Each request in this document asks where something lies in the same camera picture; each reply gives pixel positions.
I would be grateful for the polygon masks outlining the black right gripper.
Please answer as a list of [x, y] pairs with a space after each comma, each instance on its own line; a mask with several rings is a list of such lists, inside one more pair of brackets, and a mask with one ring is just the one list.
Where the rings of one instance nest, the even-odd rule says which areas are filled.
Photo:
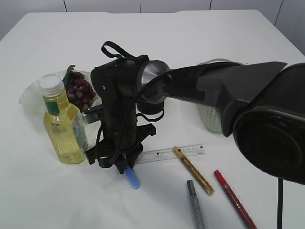
[[128, 165], [134, 167], [142, 153], [142, 141], [155, 135], [156, 128], [152, 124], [138, 126], [136, 116], [136, 95], [140, 91], [137, 79], [148, 61], [147, 55], [119, 55], [91, 71], [91, 83], [102, 104], [86, 110], [85, 120], [101, 122], [97, 136], [103, 139], [98, 138], [95, 146], [86, 151], [89, 164], [98, 162], [103, 168], [116, 165], [118, 172], [124, 174]]

